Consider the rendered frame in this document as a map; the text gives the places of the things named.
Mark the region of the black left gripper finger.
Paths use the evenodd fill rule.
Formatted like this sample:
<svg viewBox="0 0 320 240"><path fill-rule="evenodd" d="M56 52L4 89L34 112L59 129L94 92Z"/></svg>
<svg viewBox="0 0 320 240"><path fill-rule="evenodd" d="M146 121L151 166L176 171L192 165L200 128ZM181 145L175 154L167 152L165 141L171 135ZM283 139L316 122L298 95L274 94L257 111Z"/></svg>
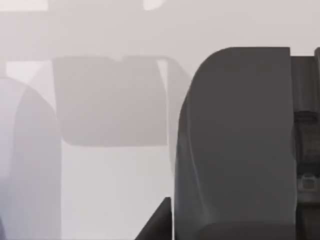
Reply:
<svg viewBox="0 0 320 240"><path fill-rule="evenodd" d="M134 240L172 240L172 203L166 196Z"/></svg>

